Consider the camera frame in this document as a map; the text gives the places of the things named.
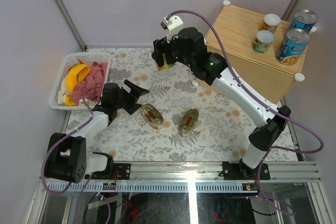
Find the gold oval fish tin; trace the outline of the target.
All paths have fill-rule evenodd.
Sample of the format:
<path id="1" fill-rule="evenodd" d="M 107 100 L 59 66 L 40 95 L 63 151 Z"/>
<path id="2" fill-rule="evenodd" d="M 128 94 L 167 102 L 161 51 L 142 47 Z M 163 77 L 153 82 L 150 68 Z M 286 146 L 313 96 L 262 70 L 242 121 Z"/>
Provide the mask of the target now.
<path id="1" fill-rule="evenodd" d="M 196 127 L 198 118 L 199 110 L 197 108 L 189 108 L 186 110 L 178 125 L 179 135 L 183 137 L 189 136 Z"/>

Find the dark green small can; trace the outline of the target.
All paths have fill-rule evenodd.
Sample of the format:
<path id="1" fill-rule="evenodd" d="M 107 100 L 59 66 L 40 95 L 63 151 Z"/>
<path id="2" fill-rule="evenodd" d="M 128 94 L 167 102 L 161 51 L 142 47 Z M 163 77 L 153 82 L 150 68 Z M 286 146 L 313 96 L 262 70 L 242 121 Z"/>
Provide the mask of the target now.
<path id="1" fill-rule="evenodd" d="M 270 45 L 273 43 L 275 36 L 272 32 L 268 30 L 260 30 L 256 34 L 255 41 L 252 45 L 254 52 L 258 54 L 264 54 L 270 48 Z"/>

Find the yellow jar white lid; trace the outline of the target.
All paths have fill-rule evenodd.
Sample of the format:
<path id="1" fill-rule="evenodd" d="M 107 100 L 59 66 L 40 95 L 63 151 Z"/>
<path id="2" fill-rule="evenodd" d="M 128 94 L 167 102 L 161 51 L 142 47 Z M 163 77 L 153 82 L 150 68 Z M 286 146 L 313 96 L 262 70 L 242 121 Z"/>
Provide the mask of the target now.
<path id="1" fill-rule="evenodd" d="M 262 25 L 259 28 L 259 31 L 261 30 L 267 30 L 271 33 L 275 33 L 278 25 L 281 23 L 281 19 L 276 14 L 267 14 L 264 16 Z"/>

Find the blue soup can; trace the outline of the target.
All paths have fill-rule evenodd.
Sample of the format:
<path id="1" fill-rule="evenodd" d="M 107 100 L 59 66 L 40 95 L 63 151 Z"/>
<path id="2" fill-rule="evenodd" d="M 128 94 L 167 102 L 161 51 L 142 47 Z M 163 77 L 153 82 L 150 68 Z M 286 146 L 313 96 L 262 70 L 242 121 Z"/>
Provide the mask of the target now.
<path id="1" fill-rule="evenodd" d="M 276 54 L 276 59 L 283 65 L 296 64 L 310 40 L 311 35 L 303 29 L 288 30 Z"/>
<path id="2" fill-rule="evenodd" d="M 299 28 L 310 32 L 317 20 L 318 16 L 315 12 L 308 9 L 301 9 L 294 13 L 289 24 L 289 29 Z"/>

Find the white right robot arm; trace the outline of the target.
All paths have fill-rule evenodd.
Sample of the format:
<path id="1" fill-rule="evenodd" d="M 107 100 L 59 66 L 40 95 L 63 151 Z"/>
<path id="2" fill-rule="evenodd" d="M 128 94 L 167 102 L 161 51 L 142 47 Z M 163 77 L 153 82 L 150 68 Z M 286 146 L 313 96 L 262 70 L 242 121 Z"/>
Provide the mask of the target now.
<path id="1" fill-rule="evenodd" d="M 183 28 L 171 40 L 155 40 L 152 58 L 158 67 L 176 62 L 189 67 L 196 78 L 225 93 L 252 119 L 256 128 L 249 135 L 250 145 L 239 172 L 245 179 L 257 175 L 262 158 L 285 129 L 290 109 L 266 101 L 235 71 L 230 71 L 223 56 L 207 50 L 203 35 L 194 27 Z"/>

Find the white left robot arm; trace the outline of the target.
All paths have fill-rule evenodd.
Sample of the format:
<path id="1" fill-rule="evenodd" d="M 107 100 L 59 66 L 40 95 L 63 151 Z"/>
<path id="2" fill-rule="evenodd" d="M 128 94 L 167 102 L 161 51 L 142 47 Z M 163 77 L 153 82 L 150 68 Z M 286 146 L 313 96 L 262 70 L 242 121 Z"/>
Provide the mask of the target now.
<path id="1" fill-rule="evenodd" d="M 107 128 L 123 109 L 130 115 L 141 104 L 139 97 L 149 93 L 129 80 L 124 84 L 129 91 L 116 83 L 102 86 L 99 102 L 90 108 L 86 122 L 67 133 L 54 133 L 49 140 L 48 151 L 41 168 L 42 178 L 53 178 L 70 183 L 79 183 L 86 175 L 109 179 L 115 175 L 113 157 L 110 154 L 87 153 L 87 141 Z"/>

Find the gold oval tin under jar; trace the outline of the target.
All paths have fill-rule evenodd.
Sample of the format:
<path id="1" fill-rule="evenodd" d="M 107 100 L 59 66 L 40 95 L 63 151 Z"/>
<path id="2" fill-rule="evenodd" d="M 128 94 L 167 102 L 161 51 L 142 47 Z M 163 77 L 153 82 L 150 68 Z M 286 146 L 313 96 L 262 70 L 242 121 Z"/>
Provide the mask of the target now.
<path id="1" fill-rule="evenodd" d="M 164 118 L 162 114 L 150 103 L 144 103 L 140 108 L 145 121 L 154 129 L 160 130 L 163 127 Z"/>

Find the pink cloth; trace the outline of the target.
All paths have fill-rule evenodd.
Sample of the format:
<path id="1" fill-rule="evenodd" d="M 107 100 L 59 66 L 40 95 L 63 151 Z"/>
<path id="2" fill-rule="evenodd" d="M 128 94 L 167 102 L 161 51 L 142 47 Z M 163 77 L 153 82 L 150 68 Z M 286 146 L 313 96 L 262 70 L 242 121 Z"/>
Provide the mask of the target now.
<path id="1" fill-rule="evenodd" d="M 92 100 L 98 102 L 100 100 L 102 89 L 97 87 L 102 87 L 104 84 L 104 79 L 106 76 L 107 63 L 97 63 L 93 62 L 91 66 L 91 71 L 84 78 L 83 81 L 78 83 L 72 94 L 71 100 L 75 105 L 79 105 L 80 100 L 83 98 L 83 95 L 86 90 L 90 89 L 85 94 L 86 100 Z"/>

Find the yellow cloth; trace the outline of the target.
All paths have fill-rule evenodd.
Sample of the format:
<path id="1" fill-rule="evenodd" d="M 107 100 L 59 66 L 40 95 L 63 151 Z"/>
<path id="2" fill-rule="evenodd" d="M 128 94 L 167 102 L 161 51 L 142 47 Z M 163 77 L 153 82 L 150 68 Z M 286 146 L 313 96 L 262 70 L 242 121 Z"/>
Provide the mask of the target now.
<path id="1" fill-rule="evenodd" d="M 81 81 L 83 81 L 86 75 L 88 75 L 90 71 L 91 71 L 91 67 L 84 63 L 73 65 L 69 69 L 69 73 L 65 77 L 65 84 L 68 90 L 65 96 L 65 102 L 64 102 L 65 105 L 68 105 L 68 106 L 75 105 L 75 103 L 71 100 L 71 94 L 75 86 Z"/>

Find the wooden cube cabinet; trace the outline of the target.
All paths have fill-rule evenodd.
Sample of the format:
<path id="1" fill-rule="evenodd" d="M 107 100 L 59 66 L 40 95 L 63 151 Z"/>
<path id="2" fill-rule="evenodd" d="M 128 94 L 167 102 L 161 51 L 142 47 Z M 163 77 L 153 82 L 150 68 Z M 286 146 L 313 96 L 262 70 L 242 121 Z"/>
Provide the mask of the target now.
<path id="1" fill-rule="evenodd" d="M 263 18 L 263 14 L 248 9 L 224 6 L 213 23 L 223 48 L 209 30 L 206 35 L 207 49 L 220 55 L 227 53 L 238 75 L 267 100 L 277 103 L 294 85 L 294 76 L 302 71 L 305 55 L 301 55 L 294 65 L 283 65 L 277 61 L 276 53 L 289 30 L 289 22 L 285 20 L 278 25 L 269 50 L 264 54 L 254 52 L 252 45 Z"/>

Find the aluminium frame rail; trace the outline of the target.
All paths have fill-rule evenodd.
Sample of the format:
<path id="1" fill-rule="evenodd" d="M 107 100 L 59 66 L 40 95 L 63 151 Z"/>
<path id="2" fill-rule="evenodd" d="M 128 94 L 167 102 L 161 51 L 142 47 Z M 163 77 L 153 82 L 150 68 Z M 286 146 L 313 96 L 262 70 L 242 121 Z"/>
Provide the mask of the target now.
<path id="1" fill-rule="evenodd" d="M 241 174 L 237 162 L 129 162 L 114 164 L 107 174 L 86 175 L 79 183 L 48 178 L 47 187 L 58 193 L 79 192 L 187 192 L 247 193 L 276 183 L 304 184 L 321 181 L 314 162 L 265 162 L 261 168 Z"/>

